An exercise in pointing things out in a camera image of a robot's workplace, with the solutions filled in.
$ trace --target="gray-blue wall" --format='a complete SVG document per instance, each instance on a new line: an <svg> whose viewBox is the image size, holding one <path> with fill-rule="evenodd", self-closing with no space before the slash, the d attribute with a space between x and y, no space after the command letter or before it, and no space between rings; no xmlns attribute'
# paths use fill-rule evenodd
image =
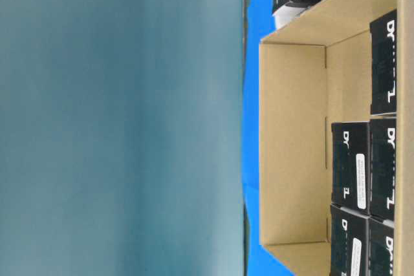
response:
<svg viewBox="0 0 414 276"><path fill-rule="evenodd" d="M0 0L0 275L242 275L241 0Z"/></svg>

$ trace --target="product label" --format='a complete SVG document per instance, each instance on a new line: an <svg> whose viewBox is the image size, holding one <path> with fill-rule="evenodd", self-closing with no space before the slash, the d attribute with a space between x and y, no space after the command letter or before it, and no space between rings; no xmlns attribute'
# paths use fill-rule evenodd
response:
<svg viewBox="0 0 414 276"><path fill-rule="evenodd" d="M354 238L352 244L351 276L359 276L361 265L362 242Z"/></svg>
<svg viewBox="0 0 414 276"><path fill-rule="evenodd" d="M367 207L366 190L365 190L365 155L358 153L356 155L356 192L358 195L358 208Z"/></svg>

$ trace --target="cardboard box flap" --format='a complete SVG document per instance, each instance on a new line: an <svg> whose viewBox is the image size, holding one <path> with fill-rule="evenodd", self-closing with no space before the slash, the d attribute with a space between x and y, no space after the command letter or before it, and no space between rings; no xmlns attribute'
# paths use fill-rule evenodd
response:
<svg viewBox="0 0 414 276"><path fill-rule="evenodd" d="M395 6L396 0L323 0L263 42L329 46L369 30Z"/></svg>
<svg viewBox="0 0 414 276"><path fill-rule="evenodd" d="M329 275L331 245L328 242L269 246L267 250L296 276Z"/></svg>
<svg viewBox="0 0 414 276"><path fill-rule="evenodd" d="M414 270L414 1L398 0L397 186L394 275Z"/></svg>
<svg viewBox="0 0 414 276"><path fill-rule="evenodd" d="M326 241L325 48L260 53L261 243Z"/></svg>

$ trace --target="teal backdrop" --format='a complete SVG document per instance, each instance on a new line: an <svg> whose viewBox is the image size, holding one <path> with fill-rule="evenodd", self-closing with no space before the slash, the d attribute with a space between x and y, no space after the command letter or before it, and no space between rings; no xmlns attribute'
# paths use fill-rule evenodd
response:
<svg viewBox="0 0 414 276"><path fill-rule="evenodd" d="M242 0L0 23L0 275L242 275Z"/></svg>

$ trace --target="open cardboard box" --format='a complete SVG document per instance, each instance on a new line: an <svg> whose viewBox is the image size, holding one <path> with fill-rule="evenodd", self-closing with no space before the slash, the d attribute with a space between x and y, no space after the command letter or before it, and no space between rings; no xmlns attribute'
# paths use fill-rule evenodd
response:
<svg viewBox="0 0 414 276"><path fill-rule="evenodd" d="M332 122L370 119L369 23L398 9L394 275L414 275L414 0L324 0L260 45L260 239L328 275Z"/></svg>

